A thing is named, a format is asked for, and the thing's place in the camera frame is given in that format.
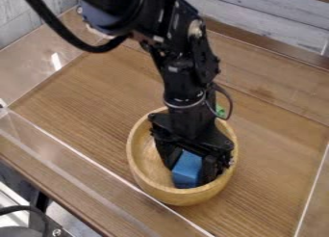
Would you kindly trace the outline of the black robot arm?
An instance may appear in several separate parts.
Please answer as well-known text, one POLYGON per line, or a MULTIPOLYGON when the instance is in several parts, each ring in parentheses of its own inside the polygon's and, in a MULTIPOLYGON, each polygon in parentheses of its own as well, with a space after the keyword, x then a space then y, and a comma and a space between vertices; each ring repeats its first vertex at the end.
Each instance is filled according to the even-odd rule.
POLYGON ((164 82, 164 112, 152 113, 150 135, 178 188, 211 182, 230 167, 234 143, 215 127, 221 118, 211 52, 198 10, 185 0, 78 0, 97 32, 128 36, 150 54, 164 82))

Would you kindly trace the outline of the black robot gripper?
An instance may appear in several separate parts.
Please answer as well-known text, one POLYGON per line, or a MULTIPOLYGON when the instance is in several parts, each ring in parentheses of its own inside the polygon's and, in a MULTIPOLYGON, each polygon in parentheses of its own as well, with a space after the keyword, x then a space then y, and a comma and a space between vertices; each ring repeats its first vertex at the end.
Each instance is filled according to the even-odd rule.
POLYGON ((187 150, 201 157, 201 184, 210 183, 230 167, 235 145, 215 127, 207 106, 168 108, 165 113, 150 114, 148 120, 165 167, 172 170, 182 150, 187 150))

